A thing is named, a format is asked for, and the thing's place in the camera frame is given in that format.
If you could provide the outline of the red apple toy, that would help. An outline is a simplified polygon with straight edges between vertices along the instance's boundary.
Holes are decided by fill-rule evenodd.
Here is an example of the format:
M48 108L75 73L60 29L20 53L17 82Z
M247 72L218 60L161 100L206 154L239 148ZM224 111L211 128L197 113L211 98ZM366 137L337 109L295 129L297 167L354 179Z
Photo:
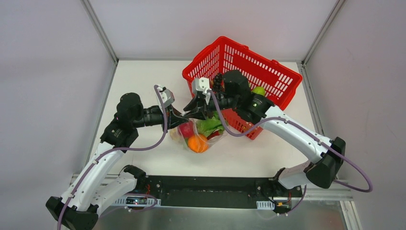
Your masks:
M189 121L178 126L178 132L183 138L190 138L194 136L194 123Z

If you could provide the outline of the long red chili toy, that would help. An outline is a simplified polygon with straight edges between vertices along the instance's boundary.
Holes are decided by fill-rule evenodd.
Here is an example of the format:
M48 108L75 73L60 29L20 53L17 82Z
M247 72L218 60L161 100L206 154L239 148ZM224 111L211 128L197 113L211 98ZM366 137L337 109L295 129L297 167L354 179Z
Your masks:
M220 135L222 135L222 134L223 134L223 131L222 131L222 130L217 130L217 131L211 133L211 134L207 137L207 140L210 140L210 139L212 139L212 138L214 138L214 137L217 137L217 136L220 136Z

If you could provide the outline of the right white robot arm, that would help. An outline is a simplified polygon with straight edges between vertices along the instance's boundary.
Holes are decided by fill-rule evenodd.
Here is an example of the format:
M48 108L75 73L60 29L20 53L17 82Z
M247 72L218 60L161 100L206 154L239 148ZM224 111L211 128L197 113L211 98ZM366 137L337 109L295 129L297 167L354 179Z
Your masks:
M232 109L252 127L268 130L294 146L307 161L291 168L281 168L273 177L272 191L286 195L297 185L312 183L328 189L343 164L345 141L313 133L292 120L279 106L265 96L262 87L251 88L239 70L218 74L216 79L195 78L191 82L193 99L184 111L189 118L207 120L217 112L225 122L223 110Z

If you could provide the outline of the orange fruit toy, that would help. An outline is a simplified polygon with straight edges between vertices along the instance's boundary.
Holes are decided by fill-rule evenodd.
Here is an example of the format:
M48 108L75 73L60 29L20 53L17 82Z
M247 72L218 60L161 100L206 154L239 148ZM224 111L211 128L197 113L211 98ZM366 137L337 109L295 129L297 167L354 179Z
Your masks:
M208 140L202 134L191 136L187 141L187 145L190 150L196 153L203 153L209 149Z

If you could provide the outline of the napa cabbage toy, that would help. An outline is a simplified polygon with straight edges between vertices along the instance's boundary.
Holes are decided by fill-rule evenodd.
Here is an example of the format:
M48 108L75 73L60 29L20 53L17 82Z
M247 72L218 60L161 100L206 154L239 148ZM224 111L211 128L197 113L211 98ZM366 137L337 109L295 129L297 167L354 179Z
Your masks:
M213 116L207 120L197 120L196 128L199 134L209 137L212 133L219 131L222 134L225 130L218 112L213 112Z

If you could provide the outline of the clear zip top bag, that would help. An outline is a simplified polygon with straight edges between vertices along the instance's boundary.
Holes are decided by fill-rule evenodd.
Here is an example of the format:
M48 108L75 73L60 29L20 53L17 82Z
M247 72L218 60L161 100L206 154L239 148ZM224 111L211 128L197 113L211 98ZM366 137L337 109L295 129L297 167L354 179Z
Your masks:
M194 135L199 134L198 131L197 131L197 128L196 128L196 124L195 124L197 120L198 119L190 119L190 121L192 121L194 123ZM219 140L222 139L226 134L227 134L227 132L224 130L222 135L214 137L214 138L208 140L209 148L212 147L215 143L219 142ZM182 145L185 149L190 150L188 145L187 145L187 141L188 141L188 138L182 138L181 141L176 142L176 143L179 144L179 145Z

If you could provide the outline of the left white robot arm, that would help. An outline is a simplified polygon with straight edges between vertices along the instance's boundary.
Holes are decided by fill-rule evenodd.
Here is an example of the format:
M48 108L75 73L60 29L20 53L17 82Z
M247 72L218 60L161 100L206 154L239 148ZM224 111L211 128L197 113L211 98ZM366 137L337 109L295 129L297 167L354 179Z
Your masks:
M46 208L62 226L70 230L91 230L104 210L122 195L146 188L146 173L127 165L122 173L104 188L100 185L110 169L121 159L138 137L138 128L162 126L163 133L188 120L173 106L173 93L159 89L158 105L144 108L136 93L126 93L116 107L113 120L105 128L101 141L77 179L60 197L52 196Z

